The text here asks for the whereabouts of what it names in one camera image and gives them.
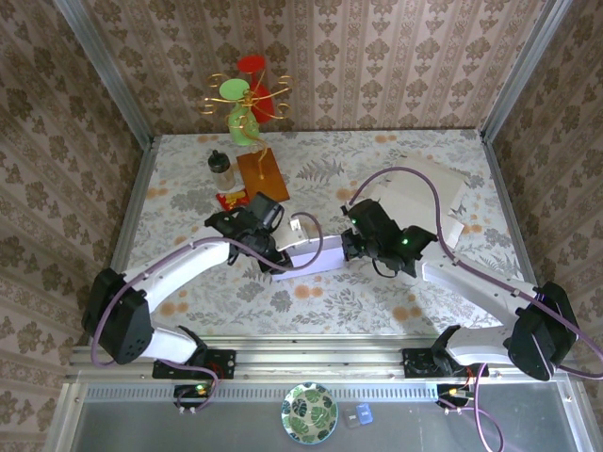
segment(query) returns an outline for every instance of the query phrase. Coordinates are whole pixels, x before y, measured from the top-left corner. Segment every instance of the wooden block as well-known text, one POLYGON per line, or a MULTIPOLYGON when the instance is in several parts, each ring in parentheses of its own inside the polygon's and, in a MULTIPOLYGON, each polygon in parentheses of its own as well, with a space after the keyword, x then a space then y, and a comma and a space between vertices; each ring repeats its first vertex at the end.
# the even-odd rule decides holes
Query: wooden block
POLYGON ((252 200, 258 191, 277 202, 287 201, 289 192, 286 190, 285 181, 274 158, 272 149, 268 148, 266 156, 262 160, 264 179, 260 179, 257 159, 261 153, 246 153, 236 158, 238 170, 243 177, 243 184, 247 188, 249 199, 252 200))

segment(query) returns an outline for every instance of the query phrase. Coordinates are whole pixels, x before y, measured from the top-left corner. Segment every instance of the glass jar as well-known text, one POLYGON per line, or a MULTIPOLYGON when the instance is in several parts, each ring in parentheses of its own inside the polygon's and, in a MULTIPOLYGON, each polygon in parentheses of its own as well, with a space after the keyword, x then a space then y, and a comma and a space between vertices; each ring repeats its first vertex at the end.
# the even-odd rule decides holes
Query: glass jar
POLYGON ((230 165, 228 155, 213 150, 207 159, 207 165, 209 165, 209 170, 218 190, 230 190, 235 186, 235 172, 230 165))

